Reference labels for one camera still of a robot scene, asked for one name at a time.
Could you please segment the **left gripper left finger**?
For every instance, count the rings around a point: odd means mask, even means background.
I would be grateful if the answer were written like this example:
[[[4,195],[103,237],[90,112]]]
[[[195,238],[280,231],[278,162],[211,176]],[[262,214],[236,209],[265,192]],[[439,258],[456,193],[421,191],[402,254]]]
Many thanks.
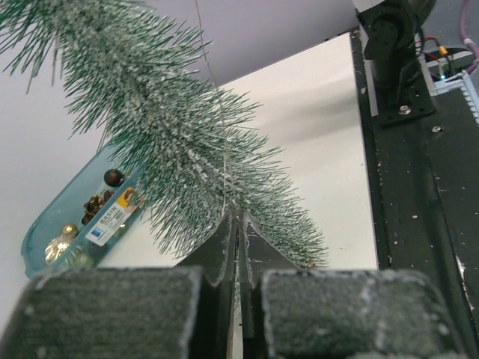
[[[237,217],[171,268],[56,269],[34,278],[3,358],[231,358]]]

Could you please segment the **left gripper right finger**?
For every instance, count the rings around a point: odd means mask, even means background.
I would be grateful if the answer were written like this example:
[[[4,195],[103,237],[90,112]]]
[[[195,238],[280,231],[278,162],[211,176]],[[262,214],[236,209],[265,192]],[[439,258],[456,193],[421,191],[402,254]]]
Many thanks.
[[[408,270],[302,270],[239,216],[244,358],[465,358],[430,279]]]

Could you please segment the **small frosted christmas tree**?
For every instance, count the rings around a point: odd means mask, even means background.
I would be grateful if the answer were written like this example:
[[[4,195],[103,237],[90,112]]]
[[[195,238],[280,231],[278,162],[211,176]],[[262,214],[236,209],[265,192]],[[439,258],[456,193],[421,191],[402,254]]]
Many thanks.
[[[11,49],[11,73],[35,77],[50,59],[73,131],[104,126],[115,164],[139,172],[162,252],[190,254],[236,209],[298,266],[326,265],[280,148],[249,126],[256,105],[193,70],[205,53],[199,28],[139,1],[3,1],[1,50]]]

